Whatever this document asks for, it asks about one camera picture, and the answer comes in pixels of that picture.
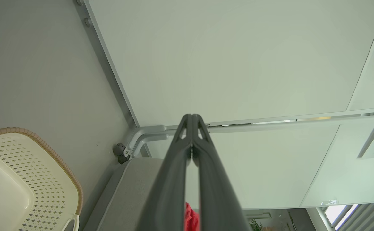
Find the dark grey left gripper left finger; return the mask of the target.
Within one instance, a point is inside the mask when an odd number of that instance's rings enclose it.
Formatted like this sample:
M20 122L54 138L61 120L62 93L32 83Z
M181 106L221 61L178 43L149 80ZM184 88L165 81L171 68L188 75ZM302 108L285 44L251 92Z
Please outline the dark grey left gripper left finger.
M192 115L186 114L176 130L147 197L137 231L183 231L186 168L191 159Z

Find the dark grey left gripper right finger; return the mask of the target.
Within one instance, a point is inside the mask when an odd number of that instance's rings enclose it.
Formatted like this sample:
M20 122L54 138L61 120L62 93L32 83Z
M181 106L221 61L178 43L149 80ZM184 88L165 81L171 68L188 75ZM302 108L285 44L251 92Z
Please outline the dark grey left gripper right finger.
M202 231L248 231L250 226L202 117L192 116L192 159L199 172Z

